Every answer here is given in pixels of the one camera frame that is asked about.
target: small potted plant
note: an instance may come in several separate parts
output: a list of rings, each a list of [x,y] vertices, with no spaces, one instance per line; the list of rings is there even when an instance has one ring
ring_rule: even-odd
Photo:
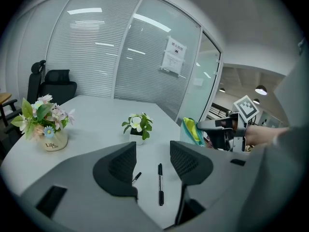
[[[142,145],[144,140],[150,137],[149,131],[152,130],[152,119],[145,113],[131,114],[128,122],[123,122],[122,126],[126,126],[124,133],[127,129],[131,128],[129,141],[136,142],[137,145]]]
[[[63,129],[74,121],[72,114],[75,109],[66,113],[56,103],[50,103],[52,99],[51,95],[45,95],[30,104],[24,98],[21,107],[23,114],[11,122],[26,134],[26,139],[39,141],[46,151],[60,150],[67,145],[68,135]]]

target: blue flower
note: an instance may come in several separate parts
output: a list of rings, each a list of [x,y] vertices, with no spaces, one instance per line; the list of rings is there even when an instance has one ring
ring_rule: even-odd
[[[51,126],[46,126],[44,129],[44,135],[47,138],[52,138],[55,134],[54,129]]]

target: chair headrest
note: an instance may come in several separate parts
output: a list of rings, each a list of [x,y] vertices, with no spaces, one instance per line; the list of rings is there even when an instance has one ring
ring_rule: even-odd
[[[41,73],[45,68],[45,60],[41,60],[40,62],[36,62],[31,67],[31,72],[34,74]]]
[[[69,72],[70,70],[50,70],[45,76],[45,81],[57,84],[68,83],[70,81]]]

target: door frame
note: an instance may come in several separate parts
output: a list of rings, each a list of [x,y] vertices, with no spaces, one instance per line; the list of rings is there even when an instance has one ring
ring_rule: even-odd
[[[222,73],[222,68],[223,68],[223,53],[218,49],[218,47],[216,46],[216,44],[211,40],[211,38],[207,35],[207,31],[201,27],[201,34],[200,34],[200,38],[199,38],[199,43],[198,43],[198,49],[197,49],[197,55],[196,55],[196,58],[195,58],[195,62],[194,62],[194,66],[197,62],[197,59],[198,59],[198,56],[199,56],[199,50],[200,50],[200,45],[201,45],[201,40],[202,40],[202,36],[203,34],[205,34],[205,36],[212,42],[212,44],[217,48],[217,50],[219,51],[220,53],[220,56],[219,56],[219,63],[218,63],[218,67],[217,67],[217,74],[216,74],[216,77],[215,77],[215,80],[214,80],[214,83],[213,83],[213,86],[212,86],[212,89],[211,89],[211,94],[208,98],[208,101],[206,103],[206,106],[204,108],[204,111],[202,112],[201,116],[200,116],[200,119],[199,121],[202,121],[202,120],[205,120],[206,117],[207,117],[207,114],[208,114],[208,111],[210,110],[210,107],[211,107],[211,104],[212,104],[212,101],[214,100],[214,97],[217,93],[217,89],[218,89],[218,86],[219,86],[219,83],[220,83],[220,79],[221,79],[221,73]],[[184,109],[184,105],[186,104],[186,94],[187,94],[187,91],[188,89],[191,87],[192,85],[192,82],[194,81],[194,73],[195,73],[195,68],[193,66],[193,69],[191,71],[191,75],[190,75],[190,79],[189,79],[189,83],[188,83],[188,86],[187,86],[187,89],[184,93],[184,97],[183,97],[183,101],[180,105],[180,108],[179,108],[179,111],[178,111],[178,114],[176,116],[176,119],[175,119],[175,122],[177,122],[178,118],[179,118],[179,114],[180,112]]]

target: window blinds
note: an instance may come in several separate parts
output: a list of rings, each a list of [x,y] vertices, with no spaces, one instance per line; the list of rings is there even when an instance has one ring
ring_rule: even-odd
[[[54,30],[47,70],[70,69],[76,94],[110,98],[119,46],[139,0],[70,0]]]
[[[27,98],[31,66],[46,57],[47,46],[57,18],[68,0],[47,0],[34,8],[18,59],[18,88],[22,101]]]
[[[17,105],[19,107],[21,106],[21,101],[18,95],[18,56],[23,35],[32,12],[33,10],[30,10],[16,21],[15,27],[10,34],[10,43],[6,57],[6,90],[7,92],[12,93],[12,99],[17,99]]]
[[[187,47],[180,76],[161,70],[168,36]],[[143,0],[122,50],[114,97],[156,103],[173,120],[197,54],[200,26],[161,0]]]

